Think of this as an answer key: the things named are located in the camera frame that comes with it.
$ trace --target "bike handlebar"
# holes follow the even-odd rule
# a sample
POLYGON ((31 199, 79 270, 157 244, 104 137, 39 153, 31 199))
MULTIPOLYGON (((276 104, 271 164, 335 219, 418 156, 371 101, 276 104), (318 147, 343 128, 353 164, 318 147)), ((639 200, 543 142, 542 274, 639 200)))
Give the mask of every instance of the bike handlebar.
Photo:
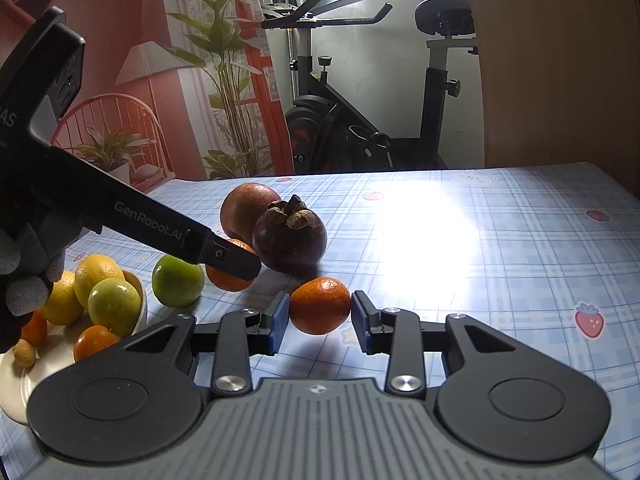
POLYGON ((316 28, 330 27, 333 25, 372 25, 381 21, 393 9, 393 5, 384 4, 372 18, 333 18, 322 20, 319 18, 306 18, 306 14, 321 0, 305 0, 292 13, 281 18, 272 18, 263 21, 262 28, 316 28))

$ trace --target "chair backrest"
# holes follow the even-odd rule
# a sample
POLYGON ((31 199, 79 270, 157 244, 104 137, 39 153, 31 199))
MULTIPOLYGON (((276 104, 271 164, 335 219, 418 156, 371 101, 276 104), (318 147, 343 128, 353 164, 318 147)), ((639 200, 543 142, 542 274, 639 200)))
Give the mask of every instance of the chair backrest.
POLYGON ((154 141, 132 157, 133 187, 148 190, 159 180, 173 177, 158 119, 149 106, 129 95, 98 95, 75 106, 58 124, 51 143, 69 149, 90 142, 91 129, 110 132, 120 128, 130 128, 154 141))

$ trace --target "potted plant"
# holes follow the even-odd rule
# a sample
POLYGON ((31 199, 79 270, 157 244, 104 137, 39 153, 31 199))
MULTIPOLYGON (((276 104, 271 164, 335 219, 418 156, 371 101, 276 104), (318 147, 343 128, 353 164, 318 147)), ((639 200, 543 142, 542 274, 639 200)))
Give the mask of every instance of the potted plant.
POLYGON ((192 15, 169 12, 168 15, 190 28, 186 37, 204 56, 179 48, 167 50, 200 68, 209 77, 213 93, 209 105, 214 110, 216 124, 232 153, 208 150, 204 163, 210 179, 257 176, 267 173, 272 165, 260 161, 260 118, 251 113, 251 106, 243 103, 243 95, 251 86, 251 76, 264 76, 256 67, 248 65, 244 50, 255 46, 255 38, 241 37, 242 22, 248 19, 235 16, 236 1, 198 0, 192 15))
POLYGON ((69 150, 126 184, 130 184, 129 166, 132 164, 132 157, 141 154, 143 146, 156 142, 143 137, 130 126, 106 132, 87 127, 86 132, 91 140, 69 150))

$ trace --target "white plate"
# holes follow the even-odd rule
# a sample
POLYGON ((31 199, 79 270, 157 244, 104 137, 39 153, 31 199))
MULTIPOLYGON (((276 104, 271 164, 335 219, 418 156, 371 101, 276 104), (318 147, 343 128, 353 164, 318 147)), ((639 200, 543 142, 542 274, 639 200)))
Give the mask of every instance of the white plate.
MULTIPOLYGON (((136 287, 142 298, 142 309, 133 333, 146 326, 146 292, 138 277, 123 270, 125 279, 136 287)), ((84 314, 69 326, 49 324, 49 335, 38 348, 36 364, 29 369, 14 364, 14 353, 9 351, 0 356, 0 408, 18 424, 27 425, 27 401, 35 387, 45 378, 74 363, 74 344, 79 335, 91 326, 91 320, 84 314)))

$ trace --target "blue plaid tablecloth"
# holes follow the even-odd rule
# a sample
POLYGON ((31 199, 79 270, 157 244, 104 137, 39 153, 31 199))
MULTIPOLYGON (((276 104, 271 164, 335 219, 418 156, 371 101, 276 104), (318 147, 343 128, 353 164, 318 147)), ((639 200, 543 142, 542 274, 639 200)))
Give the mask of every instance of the blue plaid tablecloth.
MULTIPOLYGON (((640 202, 612 178, 570 164, 256 180, 283 198, 299 195, 322 218, 329 238, 322 274, 364 290, 378 308, 439 322, 464 312, 598 381, 612 419, 596 460, 621 480, 640 476, 640 202)), ((175 180, 151 196, 222 235, 220 206, 240 182, 175 180)), ((92 253, 111 256, 145 283, 148 324, 174 312, 151 289, 158 251, 105 230, 72 245, 66 268, 92 253)), ((298 285, 263 268, 242 292, 207 282, 190 309, 198 322, 215 322, 230 310, 263 308, 298 285)), ((212 360, 201 357, 196 382, 208 383, 212 360)), ((252 358, 252 375, 254 384, 262 377, 382 384, 387 362, 360 352, 349 320, 325 336, 290 325, 279 355, 252 358)), ((426 353, 425 365, 430 386, 440 384, 440 356, 426 353)), ((12 480, 40 457, 29 431, 4 415, 0 455, 12 480)))

